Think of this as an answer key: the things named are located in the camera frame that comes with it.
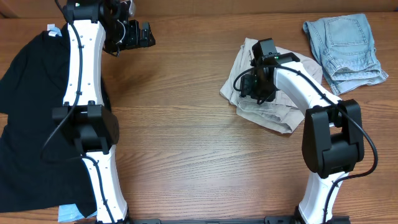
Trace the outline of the beige shorts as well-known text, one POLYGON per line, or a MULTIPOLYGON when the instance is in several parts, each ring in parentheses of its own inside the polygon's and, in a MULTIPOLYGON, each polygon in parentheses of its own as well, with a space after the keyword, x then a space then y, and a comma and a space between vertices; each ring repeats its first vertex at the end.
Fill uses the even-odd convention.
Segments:
POLYGON ((258 105, 256 100, 248 96, 240 97, 233 88, 236 77, 251 67, 250 61, 254 58, 252 47, 256 43, 256 39, 245 39, 220 94, 236 106, 237 115, 282 134, 292 133, 304 120, 304 115, 283 91, 277 91, 273 101, 258 105))

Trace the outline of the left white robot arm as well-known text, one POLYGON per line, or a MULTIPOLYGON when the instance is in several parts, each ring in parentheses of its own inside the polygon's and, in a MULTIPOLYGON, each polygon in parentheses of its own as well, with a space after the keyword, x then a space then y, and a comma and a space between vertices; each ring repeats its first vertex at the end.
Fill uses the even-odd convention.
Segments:
POLYGON ((122 50, 151 47, 149 23, 132 19, 134 1, 67 1, 61 12, 67 22, 70 65, 63 105, 54 108, 56 132, 77 150, 85 164, 96 202, 97 223, 130 223, 129 208, 116 168, 119 141, 117 117, 105 106, 101 57, 122 50))

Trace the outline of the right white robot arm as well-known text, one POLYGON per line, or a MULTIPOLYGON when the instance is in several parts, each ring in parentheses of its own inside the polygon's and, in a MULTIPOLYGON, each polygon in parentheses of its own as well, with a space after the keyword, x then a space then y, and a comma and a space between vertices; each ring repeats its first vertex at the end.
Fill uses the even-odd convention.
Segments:
POLYGON ((349 223, 349 217, 336 217, 332 210, 341 184, 364 157, 359 104, 324 89, 293 53, 255 56, 233 87, 258 103, 280 90, 305 117, 302 155, 310 176, 304 197, 293 215, 268 216, 265 223, 349 223))

